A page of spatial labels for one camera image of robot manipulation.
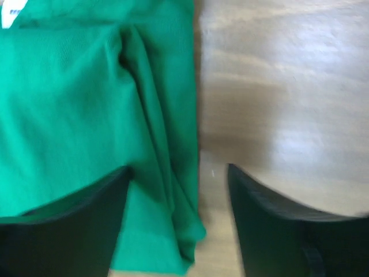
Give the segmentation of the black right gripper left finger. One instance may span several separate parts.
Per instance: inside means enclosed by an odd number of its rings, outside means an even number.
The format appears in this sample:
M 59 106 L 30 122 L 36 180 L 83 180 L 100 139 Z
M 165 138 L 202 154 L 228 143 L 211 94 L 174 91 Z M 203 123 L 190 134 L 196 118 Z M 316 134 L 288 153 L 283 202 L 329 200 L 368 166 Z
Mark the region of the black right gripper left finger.
M 131 169 L 19 216 L 1 218 L 1 276 L 108 276 Z

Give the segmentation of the green t shirt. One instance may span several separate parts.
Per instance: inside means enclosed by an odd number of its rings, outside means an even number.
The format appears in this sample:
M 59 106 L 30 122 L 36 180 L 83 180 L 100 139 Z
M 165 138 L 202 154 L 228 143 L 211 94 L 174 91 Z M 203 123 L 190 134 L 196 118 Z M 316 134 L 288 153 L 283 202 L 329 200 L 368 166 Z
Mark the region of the green t shirt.
M 184 275 L 198 213 L 193 1 L 28 1 L 1 30 L 1 215 L 134 170 L 113 269 Z

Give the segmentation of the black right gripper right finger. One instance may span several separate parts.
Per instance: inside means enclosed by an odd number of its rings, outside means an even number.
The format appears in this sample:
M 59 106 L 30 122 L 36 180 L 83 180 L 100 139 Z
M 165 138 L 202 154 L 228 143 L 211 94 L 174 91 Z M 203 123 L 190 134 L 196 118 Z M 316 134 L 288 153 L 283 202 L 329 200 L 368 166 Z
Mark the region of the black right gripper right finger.
M 246 276 L 367 276 L 368 216 L 293 201 L 234 164 L 227 184 Z

